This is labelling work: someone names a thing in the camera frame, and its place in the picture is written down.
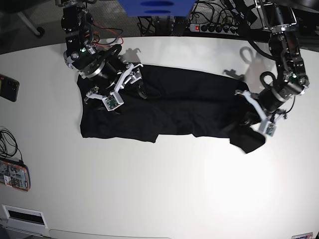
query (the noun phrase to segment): black t-shirt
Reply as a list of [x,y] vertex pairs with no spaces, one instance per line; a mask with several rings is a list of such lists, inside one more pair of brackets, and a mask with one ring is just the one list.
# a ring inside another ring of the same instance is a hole
[[[265,143],[265,138],[248,126],[240,126],[247,101],[235,90],[247,85],[232,78],[199,71],[145,65],[141,68],[143,99],[137,84],[119,93],[124,104],[108,112],[101,100],[83,103],[83,137],[131,138],[155,142],[159,134],[230,138],[246,153]],[[94,82],[78,78],[82,99]]]

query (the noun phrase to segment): white vent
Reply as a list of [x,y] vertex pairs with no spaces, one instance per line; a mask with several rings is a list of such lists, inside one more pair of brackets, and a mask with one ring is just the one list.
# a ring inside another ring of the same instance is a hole
[[48,228],[43,216],[43,212],[16,208],[7,205],[2,205],[2,207],[8,222],[13,220]]

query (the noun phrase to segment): smartphone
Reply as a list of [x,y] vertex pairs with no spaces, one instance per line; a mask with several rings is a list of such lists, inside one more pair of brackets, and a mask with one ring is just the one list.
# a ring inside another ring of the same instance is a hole
[[19,86],[19,81],[0,75],[0,97],[16,102]]

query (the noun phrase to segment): table surface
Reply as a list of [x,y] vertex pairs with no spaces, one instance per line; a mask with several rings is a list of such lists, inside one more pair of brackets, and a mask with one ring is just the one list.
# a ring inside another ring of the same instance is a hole
[[[31,175],[27,193],[0,186],[1,204],[42,211],[49,229],[97,235],[317,234],[318,53],[302,51],[311,85],[288,119],[264,146],[244,154],[228,139],[192,135],[160,135],[156,143],[82,138],[77,74],[63,61],[65,48],[0,55],[0,73],[20,82],[17,102],[0,98],[0,125],[15,136]],[[253,92],[262,89],[262,72],[276,72],[273,62],[238,40],[125,38],[121,54],[132,62],[220,75],[233,69],[246,75]]]

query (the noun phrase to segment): chair wheel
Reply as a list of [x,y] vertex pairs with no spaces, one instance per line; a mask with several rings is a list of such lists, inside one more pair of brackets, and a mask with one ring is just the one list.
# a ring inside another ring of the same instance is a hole
[[37,38],[41,38],[45,34],[45,30],[42,27],[37,27],[38,32],[40,35],[36,35]]

